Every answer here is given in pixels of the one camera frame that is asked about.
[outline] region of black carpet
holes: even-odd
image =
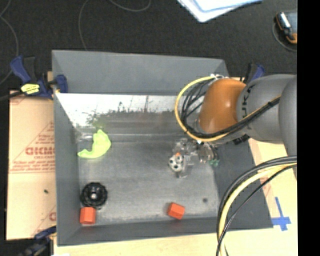
[[[267,75],[297,73],[297,53],[283,47],[273,34],[276,13],[297,8],[295,0],[263,0],[207,23],[197,22],[176,0],[151,0],[150,7],[142,12],[120,9],[108,0],[12,0],[2,13],[8,2],[0,0],[0,16],[5,19],[0,20],[0,81],[10,71],[9,63],[17,50],[25,57],[35,56],[36,71],[46,73],[51,70],[52,49],[85,50],[85,47],[90,51],[219,58],[225,60],[231,76],[244,76],[249,63],[263,65]],[[139,9],[148,0],[117,3]],[[80,28],[85,45],[79,33],[81,9]],[[282,34],[277,30],[274,33],[286,44]],[[20,80],[10,75],[0,84],[0,96],[8,88],[19,86]],[[0,132],[0,256],[12,256],[32,241],[4,241],[8,168],[6,101],[0,102]]]

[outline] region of blue clamp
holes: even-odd
[[[18,256],[38,256],[47,248],[48,243],[52,241],[49,236],[55,232],[57,232],[57,227],[52,226],[37,233],[34,236],[36,242],[26,248],[23,253],[19,253]]]
[[[38,96],[48,99],[53,99],[53,89],[51,85],[57,85],[57,89],[61,93],[68,92],[67,79],[63,74],[57,75],[53,81],[46,81],[43,77],[37,81],[32,81],[31,76],[26,71],[23,64],[23,57],[19,55],[10,62],[12,72],[21,79],[22,86],[21,91],[26,96]]]

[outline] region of yellow cable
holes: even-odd
[[[278,166],[273,166],[270,167],[268,169],[265,169],[255,175],[253,175],[252,177],[248,178],[247,180],[245,180],[243,183],[241,183],[230,195],[230,197],[228,198],[228,200],[226,201],[226,203],[224,204],[224,207],[221,211],[221,217],[220,217],[220,222],[219,222],[219,232],[218,232],[218,239],[220,238],[224,228],[225,228],[225,224],[226,224],[226,219],[227,219],[227,215],[229,212],[229,208],[231,206],[231,204],[233,203],[233,201],[236,199],[236,197],[240,194],[241,191],[243,191],[248,185],[250,185],[251,183],[255,182],[256,180],[267,176],[267,175],[273,175],[277,172],[279,172],[280,170],[282,170],[285,167],[288,166],[294,166],[295,163],[290,163],[290,164],[282,164],[282,165],[278,165]],[[220,255],[221,256],[225,256],[227,255],[226,251],[225,251],[225,245],[224,242],[222,241],[221,243],[221,248],[220,248]]]
[[[187,134],[189,135],[192,139],[196,140],[196,141],[201,141],[201,142],[214,142],[214,141],[217,141],[225,136],[227,136],[229,133],[225,133],[225,134],[221,134],[219,136],[215,136],[215,137],[211,137],[211,138],[200,138],[200,137],[197,137],[195,136],[194,134],[192,134],[190,131],[188,131],[188,129],[184,126],[184,124],[182,123],[180,117],[179,117],[179,110],[178,110],[178,106],[179,106],[179,101],[180,101],[180,98],[182,97],[182,95],[185,93],[186,90],[188,90],[191,86],[195,85],[195,84],[198,84],[202,81],[206,81],[206,80],[210,80],[210,79],[214,79],[215,77],[214,76],[205,76],[205,77],[202,77],[202,78],[199,78],[199,79],[196,79],[190,83],[188,83],[181,91],[180,93],[178,94],[178,96],[176,97],[176,100],[175,100],[175,104],[174,104],[174,115],[175,115],[175,118],[176,118],[176,121],[178,122],[179,126],[182,128],[182,130]],[[256,109],[255,111],[251,112],[250,114],[248,114],[245,118],[243,118],[242,120],[245,120],[249,117],[251,117],[253,114],[255,114],[257,111],[259,110]]]

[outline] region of orange cube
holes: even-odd
[[[80,223],[81,224],[94,224],[96,223],[96,209],[93,207],[83,207],[80,210]]]
[[[185,208],[182,205],[172,202],[168,207],[167,214],[173,218],[181,220],[185,214]]]

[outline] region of green foam object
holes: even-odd
[[[93,134],[93,144],[92,151],[88,151],[83,149],[78,152],[78,156],[80,158],[98,158],[103,156],[111,146],[111,141],[109,140],[108,135],[106,135],[101,129],[99,129],[96,133]]]

